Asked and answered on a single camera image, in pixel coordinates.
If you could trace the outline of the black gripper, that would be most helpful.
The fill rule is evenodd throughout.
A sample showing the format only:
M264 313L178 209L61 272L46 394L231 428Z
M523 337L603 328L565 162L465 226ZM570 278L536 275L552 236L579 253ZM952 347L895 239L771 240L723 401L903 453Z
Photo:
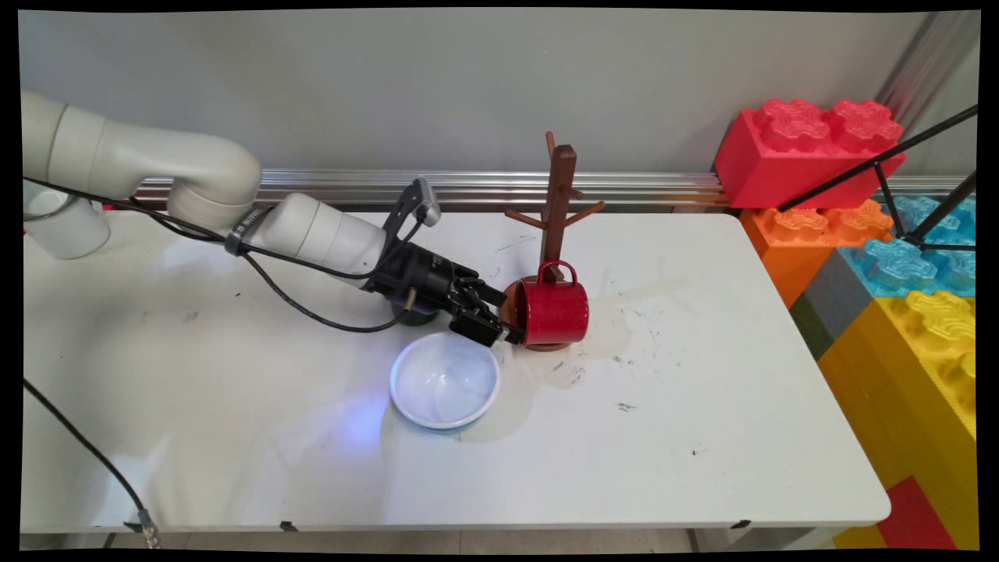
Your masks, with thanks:
M524 329L503 322L488 308L453 308L453 294L463 302L497 308L507 301L507 295L486 283L478 271L461 268L413 242L395 240L390 250L393 255L379 263L377 272L364 284L364 291L381 294L389 302L404 305L409 299L409 291L414 289L417 293L414 312L428 315L452 310L450 331L485 347L492 347L496 342L514 346L524 344Z

